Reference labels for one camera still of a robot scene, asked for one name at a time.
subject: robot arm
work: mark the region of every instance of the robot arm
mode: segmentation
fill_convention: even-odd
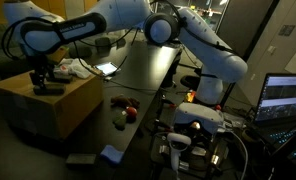
[[[103,32],[131,28],[152,12],[146,1],[105,0],[84,15],[64,20],[28,0],[6,0],[3,6],[8,24],[22,21],[15,29],[15,38],[28,56],[50,54],[61,45]]]
[[[238,81],[246,73],[247,64],[227,51],[231,48],[197,13],[190,8],[180,8],[175,12],[177,19],[152,13],[148,0],[102,0],[82,16],[65,21],[29,0],[6,0],[4,3],[8,23],[21,22],[14,35],[27,56],[52,53],[59,46],[78,39],[134,26],[141,26],[147,39],[156,44],[178,38],[204,64],[203,73],[217,77],[201,77],[196,93],[197,99],[205,104],[216,104],[222,92],[222,80],[229,83]],[[206,129],[213,133],[210,127],[217,121],[212,122],[209,117],[204,119],[209,122]]]

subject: floor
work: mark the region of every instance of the floor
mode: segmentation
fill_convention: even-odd
[[[200,62],[192,56],[192,61]],[[183,53],[181,64],[194,66],[189,60],[186,53]],[[187,90],[179,82],[180,78],[186,74],[194,74],[191,68],[185,66],[178,66],[177,74],[174,75],[174,81],[177,83],[176,88],[167,88],[164,91],[168,99],[174,103],[179,104],[184,95],[177,94]],[[132,143],[124,155],[124,160],[117,168],[113,179],[149,179],[151,173],[151,162],[149,158],[149,143],[150,134],[149,129],[152,128],[152,122],[156,117],[156,108],[159,104],[160,96],[156,96],[156,100],[151,105],[145,120],[141,125],[141,133],[138,133],[132,140]],[[231,93],[226,105],[235,108],[244,108],[248,110],[250,106],[247,104],[245,96],[236,86]],[[165,109],[162,118],[166,121],[171,121],[173,109]],[[110,171],[102,172],[100,179],[111,177]],[[22,142],[14,133],[9,129],[6,122],[0,121],[0,180],[60,180],[60,179],[96,179],[95,174],[90,171],[69,170],[65,166],[65,158],[48,153],[41,149],[29,146]],[[182,180],[193,180],[195,178],[180,174]],[[176,179],[173,171],[165,169],[162,172],[160,179]]]

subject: cable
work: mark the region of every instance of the cable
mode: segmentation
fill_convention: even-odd
[[[153,2],[151,2],[150,4],[153,4],[153,3],[156,3],[156,2],[165,2],[167,4],[169,4],[169,6],[171,7],[171,9],[174,11],[174,13],[176,14],[177,18],[178,18],[178,21],[179,21],[179,25],[181,27],[183,27],[189,35],[191,35],[192,37],[194,37],[196,40],[208,45],[208,46],[211,46],[213,48],[216,48],[218,50],[221,50],[221,51],[227,51],[227,52],[230,52],[232,53],[233,55],[236,55],[236,56],[239,56],[238,53],[236,51],[234,51],[233,49],[228,49],[226,48],[225,46],[222,46],[219,44],[219,42],[217,41],[216,44],[213,44],[211,42],[208,42],[202,38],[200,38],[198,35],[196,35],[195,33],[193,33],[192,31],[190,31],[188,28],[187,28],[187,22],[185,21],[184,18],[181,18],[179,12],[178,12],[178,9],[173,5],[171,4],[170,2],[168,2],[167,0],[154,0]]]
[[[87,43],[87,42],[85,42],[85,41],[83,41],[83,40],[79,40],[79,42],[81,42],[81,43],[84,43],[84,44],[86,44],[86,45],[88,45],[88,46],[94,46],[94,47],[106,47],[106,46],[112,46],[113,44],[115,44],[115,43],[118,43],[119,41],[121,41],[124,37],[126,37],[130,32],[131,32],[131,30],[133,30],[133,28],[130,28],[122,37],[120,37],[119,39],[117,39],[115,42],[113,42],[113,43],[110,43],[110,44],[107,44],[107,45],[95,45],[95,44],[90,44],[90,43]]]
[[[231,99],[233,99],[234,101],[237,101],[237,102],[239,102],[239,103],[242,103],[242,104],[245,104],[245,105],[248,105],[248,106],[253,106],[253,105],[251,105],[251,104],[249,104],[249,103],[245,103],[245,102],[243,102],[243,101],[240,101],[240,100],[238,100],[238,99],[236,99],[236,98],[234,98],[234,97],[231,97],[231,96],[229,96],[229,98],[231,98]]]
[[[275,168],[273,167],[273,168],[271,169],[271,174],[270,174],[268,180],[271,180],[272,176],[274,175],[274,172],[275,172]]]
[[[82,62],[81,62],[81,59],[80,59],[80,56],[79,56],[79,51],[78,51],[78,48],[77,48],[77,44],[76,42],[74,41],[74,46],[75,46],[75,50],[76,50],[76,54],[77,54],[77,57],[78,57],[78,60],[79,60],[79,63],[82,67],[84,67],[88,72],[90,72],[91,74],[95,75],[95,76],[99,76],[101,78],[105,78],[105,76],[99,74],[99,73],[96,73],[95,71],[91,70],[90,68],[88,68],[87,66],[85,66]]]
[[[245,177],[245,174],[246,174],[247,164],[248,164],[248,151],[247,151],[247,148],[246,148],[245,144],[242,142],[242,140],[237,136],[237,134],[235,134],[231,130],[228,130],[228,129],[226,129],[226,130],[227,130],[227,132],[230,132],[231,134],[233,134],[239,140],[240,144],[242,145],[242,147],[245,150],[245,165],[244,165],[244,170],[243,170],[241,178],[240,178],[240,180],[243,180],[244,177]]]
[[[13,33],[15,31],[15,28],[20,24],[20,23],[23,23],[23,22],[26,22],[26,21],[39,21],[39,22],[43,22],[43,23],[47,23],[47,24],[53,24],[52,22],[48,21],[48,20],[45,20],[45,19],[42,19],[40,17],[26,17],[25,19],[22,19],[22,20],[19,20],[19,21],[16,21],[14,22],[13,24],[11,24],[7,29],[6,31],[4,32],[3,36],[2,36],[2,39],[1,39],[1,48],[4,52],[4,54],[9,57],[10,59],[12,60],[18,60],[19,58],[17,56],[14,56],[11,52],[10,52],[10,49],[9,49],[9,45],[10,45],[10,40],[13,36]],[[8,35],[8,33],[10,32],[10,35],[7,39],[7,44],[5,45],[5,40],[6,40],[6,37]],[[24,40],[24,42],[26,43],[26,45],[31,48],[32,50],[34,51],[37,51],[35,49],[33,49],[31,46],[29,46],[27,44],[27,42]]]
[[[131,86],[127,86],[127,85],[123,85],[121,83],[109,80],[109,82],[112,82],[114,84],[120,85],[121,87],[127,88],[127,89],[132,89],[132,90],[136,90],[136,91],[153,91],[153,92],[157,92],[158,90],[154,90],[154,89],[142,89],[142,88],[135,88],[135,87],[131,87]]]
[[[132,45],[133,45],[134,42],[135,42],[135,39],[136,39],[136,37],[137,37],[138,30],[139,30],[139,28],[136,29],[136,33],[135,33],[135,35],[134,35],[134,37],[133,37],[133,39],[132,39],[132,41],[131,41],[130,47],[132,47]],[[113,74],[116,73],[116,72],[121,68],[121,66],[125,63],[127,57],[128,57],[128,56],[126,55],[125,58],[124,58],[124,60],[123,60],[123,61],[120,63],[120,65],[116,68],[116,70],[113,72]]]
[[[196,62],[194,62],[192,59],[191,59],[191,57],[189,56],[189,54],[188,54],[188,52],[187,52],[187,50],[186,50],[186,48],[183,46],[183,48],[182,48],[184,51],[185,51],[185,53],[186,53],[186,55],[187,55],[187,57],[189,58],[189,60],[192,62],[192,64],[194,64],[197,68],[199,68],[199,66],[197,65],[197,63]]]
[[[156,134],[154,134],[154,136],[157,136],[157,137],[162,137],[163,135],[168,135],[170,132],[158,132]]]

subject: computer monitor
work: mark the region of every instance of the computer monitor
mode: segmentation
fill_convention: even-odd
[[[266,74],[254,121],[296,117],[296,74]]]

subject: small box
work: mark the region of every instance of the small box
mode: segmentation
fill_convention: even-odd
[[[63,95],[38,96],[29,72],[0,81],[0,108],[11,126],[63,140],[102,102],[103,82],[73,78]]]

